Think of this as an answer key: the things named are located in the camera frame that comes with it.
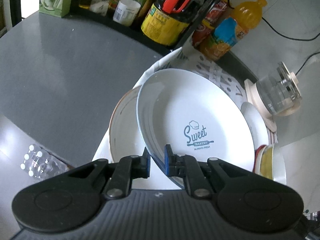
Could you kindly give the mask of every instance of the metal screw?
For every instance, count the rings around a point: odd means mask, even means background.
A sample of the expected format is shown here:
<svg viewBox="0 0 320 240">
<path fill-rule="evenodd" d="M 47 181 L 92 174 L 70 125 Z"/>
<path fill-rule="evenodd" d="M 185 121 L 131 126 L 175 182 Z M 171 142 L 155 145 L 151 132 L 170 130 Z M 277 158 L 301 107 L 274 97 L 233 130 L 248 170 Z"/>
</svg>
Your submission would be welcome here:
<svg viewBox="0 0 320 240">
<path fill-rule="evenodd" d="M 210 195 L 210 191 L 205 188 L 198 188 L 193 192 L 197 197 L 207 197 Z"/>
<path fill-rule="evenodd" d="M 122 193 L 123 193 L 122 190 L 120 190 L 118 188 L 112 188 L 107 191 L 107 195 L 109 197 L 114 197 L 114 198 L 120 197 L 122 195 Z"/>
</svg>

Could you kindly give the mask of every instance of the gray table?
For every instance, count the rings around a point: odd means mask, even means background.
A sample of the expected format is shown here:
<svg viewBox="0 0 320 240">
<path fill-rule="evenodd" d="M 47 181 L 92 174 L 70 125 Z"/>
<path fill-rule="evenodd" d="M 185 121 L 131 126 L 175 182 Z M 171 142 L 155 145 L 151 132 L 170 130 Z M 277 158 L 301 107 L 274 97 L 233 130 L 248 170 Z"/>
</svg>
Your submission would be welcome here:
<svg viewBox="0 0 320 240">
<path fill-rule="evenodd" d="M 36 12 L 0 39 L 0 111 L 80 166 L 92 160 L 118 100 L 159 58 L 91 20 Z"/>
</svg>

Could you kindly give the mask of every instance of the blue label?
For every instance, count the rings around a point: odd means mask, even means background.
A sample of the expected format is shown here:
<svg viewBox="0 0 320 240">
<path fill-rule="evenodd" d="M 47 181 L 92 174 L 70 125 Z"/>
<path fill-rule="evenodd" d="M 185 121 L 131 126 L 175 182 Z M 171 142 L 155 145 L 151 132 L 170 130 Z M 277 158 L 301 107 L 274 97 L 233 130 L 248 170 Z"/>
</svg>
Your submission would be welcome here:
<svg viewBox="0 0 320 240">
<path fill-rule="evenodd" d="M 189 122 L 189 125 L 187 125 L 183 131 L 184 136 L 187 138 L 187 146 L 197 147 L 195 150 L 210 148 L 209 144 L 214 141 L 203 140 L 203 138 L 207 136 L 206 129 L 203 125 L 200 128 L 199 123 L 196 121 L 192 120 Z"/>
</svg>

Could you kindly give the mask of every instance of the black rack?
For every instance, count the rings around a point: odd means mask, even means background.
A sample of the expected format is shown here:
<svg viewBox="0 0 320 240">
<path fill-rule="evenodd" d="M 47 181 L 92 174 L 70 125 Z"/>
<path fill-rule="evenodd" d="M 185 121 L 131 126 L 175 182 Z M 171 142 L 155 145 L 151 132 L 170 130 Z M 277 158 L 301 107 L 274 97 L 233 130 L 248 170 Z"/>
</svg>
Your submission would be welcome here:
<svg viewBox="0 0 320 240">
<path fill-rule="evenodd" d="M 204 4 L 199 10 L 199 14 L 197 18 L 191 23 L 188 28 L 184 31 L 184 33 L 180 36 L 178 42 L 173 46 L 164 46 L 159 43 L 154 42 L 153 40 L 149 39 L 147 36 L 145 36 L 142 31 L 132 29 L 130 27 L 123 26 L 117 22 L 114 22 L 112 18 L 107 16 L 101 16 L 100 14 L 96 14 L 92 11 L 80 8 L 78 6 L 79 0 L 72 0 L 71 1 L 71 7 L 70 7 L 70 14 L 72 15 L 81 15 L 83 17 L 89 18 L 93 21 L 99 22 L 101 24 L 104 24 L 105 26 L 108 26 L 111 29 L 116 30 L 119 33 L 122 33 L 136 41 L 138 41 L 141 44 L 144 44 L 148 48 L 158 52 L 161 55 L 167 55 L 170 51 L 180 48 L 190 37 L 192 32 L 197 28 L 197 26 L 201 23 L 201 21 L 204 19 L 205 15 L 209 11 L 211 5 L 216 0 L 205 0 Z"/>
</svg>

